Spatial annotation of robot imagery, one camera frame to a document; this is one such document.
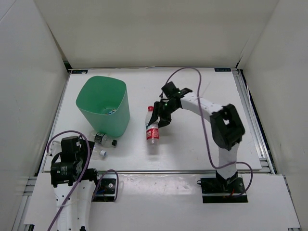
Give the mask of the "red cap water bottle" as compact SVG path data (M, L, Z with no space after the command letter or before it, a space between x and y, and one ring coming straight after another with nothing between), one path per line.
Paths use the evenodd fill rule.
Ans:
M145 118L145 130L146 130L146 141L148 146L150 145L158 145L159 142L159 127L158 122L155 121L151 125L149 125L150 119L153 113L153 106L148 106L147 115Z

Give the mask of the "grapefruit label white cap bottle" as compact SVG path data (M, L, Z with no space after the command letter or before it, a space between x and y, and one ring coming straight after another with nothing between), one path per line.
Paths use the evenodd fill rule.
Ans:
M102 114L103 115L112 115L116 111L117 111L116 108L105 108L105 109L102 110Z

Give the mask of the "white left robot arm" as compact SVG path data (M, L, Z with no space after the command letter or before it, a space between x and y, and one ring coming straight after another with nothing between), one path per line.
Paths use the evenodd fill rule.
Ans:
M51 226L58 231L88 231L93 193L101 187L98 172L86 168L91 150L78 136L63 138L61 151L51 161L51 185L56 202L56 216Z

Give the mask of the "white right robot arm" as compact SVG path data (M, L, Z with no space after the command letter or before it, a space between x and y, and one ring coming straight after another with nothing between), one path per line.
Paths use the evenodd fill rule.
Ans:
M221 106L197 96L192 90L184 88L168 93L166 99L154 103L147 127L156 123L158 128L171 122L171 114L178 109L191 111L201 117L204 130L208 159L216 170L216 187L221 192L228 192L238 178L236 168L237 151L245 134L243 123L233 104ZM218 165L212 160L205 121L211 125L212 138L218 147Z

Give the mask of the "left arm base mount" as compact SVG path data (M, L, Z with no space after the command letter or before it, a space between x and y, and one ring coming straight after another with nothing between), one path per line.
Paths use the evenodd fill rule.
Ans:
M105 171L101 176L94 178L95 188L92 194L92 202L115 202L118 197L119 175L113 170Z

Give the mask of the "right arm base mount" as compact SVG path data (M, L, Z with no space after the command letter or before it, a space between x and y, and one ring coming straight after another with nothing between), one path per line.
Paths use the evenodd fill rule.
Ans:
M217 178L200 178L196 182L201 186L203 204L248 203L242 177L238 177L227 187L224 187Z

